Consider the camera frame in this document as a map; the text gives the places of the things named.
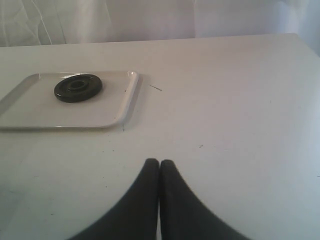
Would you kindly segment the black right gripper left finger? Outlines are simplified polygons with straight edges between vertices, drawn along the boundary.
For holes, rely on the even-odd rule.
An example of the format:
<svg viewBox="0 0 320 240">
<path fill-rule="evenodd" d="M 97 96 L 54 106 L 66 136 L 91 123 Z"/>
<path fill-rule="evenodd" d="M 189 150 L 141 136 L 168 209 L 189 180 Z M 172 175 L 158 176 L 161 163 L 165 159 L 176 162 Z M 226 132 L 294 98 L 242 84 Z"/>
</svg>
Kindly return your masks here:
<svg viewBox="0 0 320 240">
<path fill-rule="evenodd" d="M 158 224 L 160 164 L 144 162 L 123 197 L 95 223 L 72 240 L 155 240 Z"/>
</svg>

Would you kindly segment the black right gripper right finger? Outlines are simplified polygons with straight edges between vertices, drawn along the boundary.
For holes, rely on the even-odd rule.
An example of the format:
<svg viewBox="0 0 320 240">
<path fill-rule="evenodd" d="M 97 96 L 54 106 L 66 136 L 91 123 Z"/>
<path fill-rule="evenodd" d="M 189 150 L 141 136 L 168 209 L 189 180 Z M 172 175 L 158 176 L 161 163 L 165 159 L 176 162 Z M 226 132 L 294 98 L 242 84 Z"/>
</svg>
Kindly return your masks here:
<svg viewBox="0 0 320 240">
<path fill-rule="evenodd" d="M 192 192 L 172 160 L 163 160 L 159 177 L 163 240 L 246 240 L 213 214 Z"/>
</svg>

